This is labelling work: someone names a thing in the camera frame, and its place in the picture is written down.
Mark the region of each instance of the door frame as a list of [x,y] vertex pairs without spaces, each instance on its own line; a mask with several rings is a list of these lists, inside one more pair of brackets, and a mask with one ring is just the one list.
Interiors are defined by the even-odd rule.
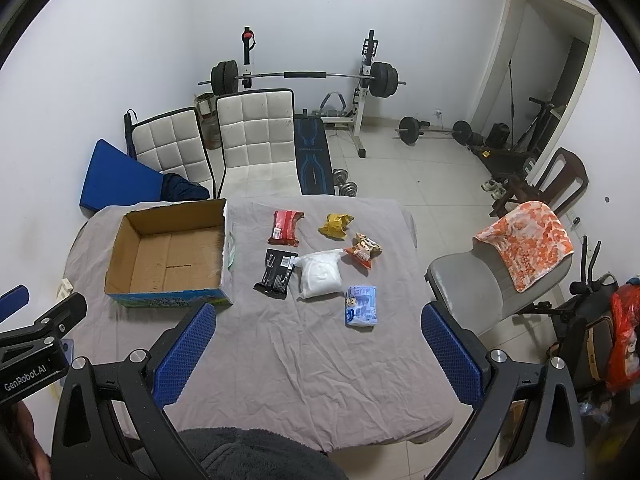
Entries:
[[[562,118],[560,119],[558,126],[556,126],[553,135],[551,135],[545,149],[542,151],[540,157],[536,161],[536,164],[527,176],[527,180],[530,182],[538,176],[546,161],[554,152],[556,145],[558,144],[558,140],[560,139],[562,132],[575,109],[575,105],[580,98],[580,94],[582,93],[582,89],[584,88],[591,70],[593,58],[598,46],[598,38],[600,37],[600,28],[602,26],[602,17],[597,10],[593,9],[593,7],[577,0],[561,1],[592,14],[593,27],[591,29],[591,38],[587,54],[584,59],[582,70],[580,71],[580,76],[578,77],[578,82],[575,85],[574,93],[569,99],[566,109],[562,114]],[[500,19],[500,26],[498,27],[498,33],[494,47],[492,48],[489,63],[484,72],[478,94],[476,95],[471,108],[473,112],[469,122],[472,130],[475,132],[480,131],[484,127],[484,124],[494,107],[498,92],[502,87],[504,76],[508,70],[509,60],[513,55],[516,41],[520,33],[520,25],[522,24],[522,17],[524,15],[526,3],[526,0],[505,0],[502,17]]]

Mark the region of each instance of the white tufted chair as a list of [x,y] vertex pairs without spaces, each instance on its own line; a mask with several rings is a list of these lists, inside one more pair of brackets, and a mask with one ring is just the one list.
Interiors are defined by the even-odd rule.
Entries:
[[218,196],[302,194],[293,138],[293,91],[252,90],[216,102],[225,174]]
[[138,162],[162,174],[177,173],[206,187],[210,196],[216,197],[216,183],[195,108],[174,110],[134,124],[127,145],[129,155]]

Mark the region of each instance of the white plastic bag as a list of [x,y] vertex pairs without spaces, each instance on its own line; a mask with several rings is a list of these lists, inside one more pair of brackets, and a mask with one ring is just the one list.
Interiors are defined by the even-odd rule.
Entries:
[[293,258],[292,262],[299,267],[301,297],[303,300],[342,292],[342,278],[338,270],[338,260],[343,256],[344,249],[333,249],[319,253],[305,254]]

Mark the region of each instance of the open cardboard box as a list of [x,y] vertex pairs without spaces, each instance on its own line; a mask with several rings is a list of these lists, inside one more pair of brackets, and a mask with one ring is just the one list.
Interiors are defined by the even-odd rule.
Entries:
[[223,290],[230,289],[225,203],[185,202],[124,215],[105,293],[128,307],[230,305]]

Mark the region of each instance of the white wall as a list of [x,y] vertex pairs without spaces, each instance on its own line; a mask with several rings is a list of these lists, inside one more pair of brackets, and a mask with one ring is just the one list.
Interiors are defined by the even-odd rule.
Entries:
[[[213,65],[235,59],[242,71],[244,26],[256,33],[253,72],[325,70],[357,73],[370,28],[377,60],[408,82],[387,99],[369,98],[366,114],[445,123],[467,117],[487,65],[504,0],[195,0],[200,80]],[[319,107],[329,90],[350,101],[350,80],[261,79],[255,88],[294,89],[296,108]]]
[[[526,4],[516,45],[511,56],[513,73],[514,142],[524,134],[540,107],[529,101],[529,97],[548,100],[551,98],[572,38],[549,27],[531,5]],[[486,137],[494,123],[506,123],[511,128],[511,86],[509,71],[498,92],[494,107],[482,130]]]
[[[193,102],[193,37],[191,0],[51,0],[20,38],[0,70],[0,292],[23,283],[31,302],[0,330],[53,305],[95,142],[125,149],[129,107]],[[47,390],[28,405],[49,449],[56,406]]]
[[[588,4],[587,0],[578,1]],[[569,296],[569,282],[580,276],[583,234],[590,238],[591,248],[597,240],[602,241],[594,270],[597,276],[610,270],[624,283],[640,273],[636,242],[639,207],[634,200],[640,178],[636,150],[639,102],[640,73],[603,21],[587,81],[557,144],[576,153],[589,176],[586,192],[572,207],[572,214],[581,222],[570,231],[576,255],[562,284],[565,297]],[[561,220],[566,226],[570,224],[567,216]]]

